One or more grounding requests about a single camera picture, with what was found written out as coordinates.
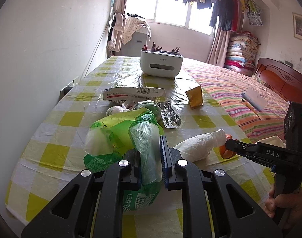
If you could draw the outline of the person's right hand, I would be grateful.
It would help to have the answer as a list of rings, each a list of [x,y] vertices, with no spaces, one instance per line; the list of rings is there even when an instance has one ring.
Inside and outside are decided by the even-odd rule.
[[[273,218],[277,208],[290,209],[289,216],[285,222],[283,229],[289,229],[296,225],[302,218],[302,187],[295,190],[293,193],[281,194],[274,198],[275,186],[270,186],[269,197],[265,202],[264,211]]]

